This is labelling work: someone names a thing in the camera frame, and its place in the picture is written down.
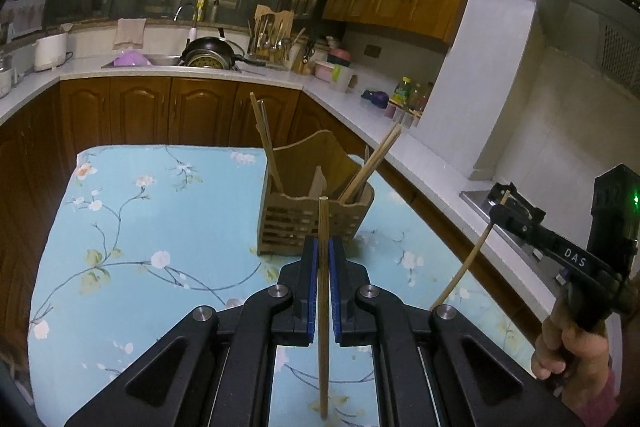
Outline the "person right hand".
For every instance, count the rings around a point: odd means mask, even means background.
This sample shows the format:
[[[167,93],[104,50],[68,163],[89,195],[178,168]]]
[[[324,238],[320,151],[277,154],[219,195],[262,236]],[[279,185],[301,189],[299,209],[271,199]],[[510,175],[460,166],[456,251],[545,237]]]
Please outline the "person right hand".
[[[532,371],[540,381],[564,376],[563,403],[582,407],[608,381],[608,338],[581,329],[570,316],[566,299],[560,298],[542,322],[532,356]]]

